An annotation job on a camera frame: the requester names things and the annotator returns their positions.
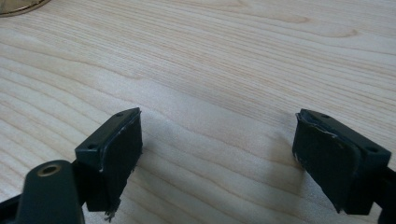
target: light wood surface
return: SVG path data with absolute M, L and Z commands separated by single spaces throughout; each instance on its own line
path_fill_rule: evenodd
M 144 154 L 113 223 L 376 223 L 376 205 L 338 215 L 291 145 L 308 108 L 396 153 L 396 2 L 52 0 L 0 19 L 0 201 L 136 106 Z

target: brass object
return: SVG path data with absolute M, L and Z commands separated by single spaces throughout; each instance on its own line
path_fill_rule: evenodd
M 0 0 L 0 17 L 17 16 L 42 7 L 50 0 Z

